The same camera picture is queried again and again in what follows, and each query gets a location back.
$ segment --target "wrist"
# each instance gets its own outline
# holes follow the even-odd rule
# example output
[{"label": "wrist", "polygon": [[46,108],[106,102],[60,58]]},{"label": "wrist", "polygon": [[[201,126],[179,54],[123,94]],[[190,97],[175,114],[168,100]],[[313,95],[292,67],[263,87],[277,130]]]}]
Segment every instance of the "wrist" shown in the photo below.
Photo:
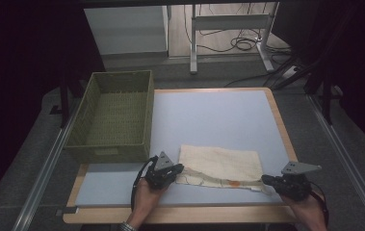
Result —
[{"label": "wrist", "polygon": [[127,222],[123,222],[119,225],[120,231],[138,231],[138,229],[135,229],[131,225],[129,225]]},{"label": "wrist", "polygon": [[321,225],[321,224],[309,224],[306,225],[308,227],[308,230],[311,231],[326,231],[326,226],[325,225]]},{"label": "wrist", "polygon": [[128,217],[128,220],[126,222],[134,229],[139,229],[145,221],[146,217],[148,217],[147,213],[134,211]]}]

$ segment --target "gray floor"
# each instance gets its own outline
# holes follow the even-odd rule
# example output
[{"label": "gray floor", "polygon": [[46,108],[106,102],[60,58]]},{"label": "gray floor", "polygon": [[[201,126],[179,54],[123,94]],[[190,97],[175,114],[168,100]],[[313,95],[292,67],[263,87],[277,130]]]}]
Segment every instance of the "gray floor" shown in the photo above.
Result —
[{"label": "gray floor", "polygon": [[[248,79],[230,87],[261,87],[266,82],[266,77],[254,77],[266,73],[257,55],[200,57],[197,75],[189,73],[189,59],[144,55],[112,56],[104,59],[108,71],[152,69],[156,89],[222,88],[231,81],[243,78]],[[365,206],[343,169],[311,103],[303,94],[304,83],[305,79],[300,79],[285,89],[274,92],[299,161],[323,167],[322,171],[311,173],[308,178],[326,192],[330,211],[329,230],[365,230]],[[12,229],[39,169],[58,136],[61,117],[49,114],[53,105],[58,104],[58,90],[44,96],[37,122],[0,183],[0,230]],[[345,115],[336,101],[332,105],[332,119],[340,139],[365,179],[364,134]],[[29,230],[81,229],[81,225],[65,224],[61,216],[56,216],[56,212],[65,207],[78,167],[67,153],[62,153]],[[192,226],[185,228],[199,229]],[[217,229],[212,226],[212,229],[217,230],[229,228],[232,227],[219,226]],[[165,230],[169,227],[146,229]],[[236,226],[235,229],[259,230],[251,225]]]}]

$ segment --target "plastic storage basket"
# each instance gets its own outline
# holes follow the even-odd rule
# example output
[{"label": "plastic storage basket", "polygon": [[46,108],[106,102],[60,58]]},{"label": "plastic storage basket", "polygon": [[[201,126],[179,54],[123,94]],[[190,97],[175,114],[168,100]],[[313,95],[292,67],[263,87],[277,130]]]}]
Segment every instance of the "plastic storage basket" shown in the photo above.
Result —
[{"label": "plastic storage basket", "polygon": [[65,150],[78,163],[146,161],[153,101],[149,70],[93,73]]}]

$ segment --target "metal rail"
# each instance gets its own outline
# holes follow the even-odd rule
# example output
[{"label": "metal rail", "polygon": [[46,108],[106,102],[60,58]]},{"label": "metal rail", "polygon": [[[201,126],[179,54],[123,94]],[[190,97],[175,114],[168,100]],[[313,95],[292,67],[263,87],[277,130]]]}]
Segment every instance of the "metal rail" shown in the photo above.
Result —
[{"label": "metal rail", "polygon": [[313,106],[315,115],[317,116],[318,120],[323,126],[326,135],[328,136],[342,166],[344,167],[344,170],[347,172],[348,176],[352,181],[353,186],[356,189],[356,192],[358,193],[363,204],[365,205],[365,180],[363,179],[356,165],[353,163],[353,160],[348,150],[345,148],[344,144],[342,144],[335,129],[333,128],[332,125],[329,125],[326,122],[326,119],[323,117],[321,113],[321,105],[318,102],[318,100],[311,95],[307,95],[307,98],[310,101],[311,105]]},{"label": "metal rail", "polygon": [[47,183],[49,182],[50,176],[53,173],[55,165],[59,160],[60,154],[62,152],[63,146],[65,145],[65,140],[68,136],[69,128],[73,122],[74,115],[80,105],[78,99],[73,100],[73,105],[71,106],[71,116],[64,128],[59,132],[50,152],[44,162],[38,178],[35,181],[29,195],[20,210],[20,214],[13,226],[13,231],[26,231],[32,222],[33,216],[35,215],[36,209],[39,206],[41,197],[43,196],[44,190],[46,189]]}]

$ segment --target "metal stand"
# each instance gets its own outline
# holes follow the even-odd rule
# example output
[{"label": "metal stand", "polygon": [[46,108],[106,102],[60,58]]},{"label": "metal stand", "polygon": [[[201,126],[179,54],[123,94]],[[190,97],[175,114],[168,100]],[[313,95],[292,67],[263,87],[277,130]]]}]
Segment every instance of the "metal stand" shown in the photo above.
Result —
[{"label": "metal stand", "polygon": [[268,14],[196,16],[196,5],[192,5],[191,74],[197,73],[196,31],[200,30],[265,29],[263,37],[256,45],[267,72],[273,72],[272,62],[266,53],[266,43],[277,6],[278,3],[275,2],[273,10]]}]

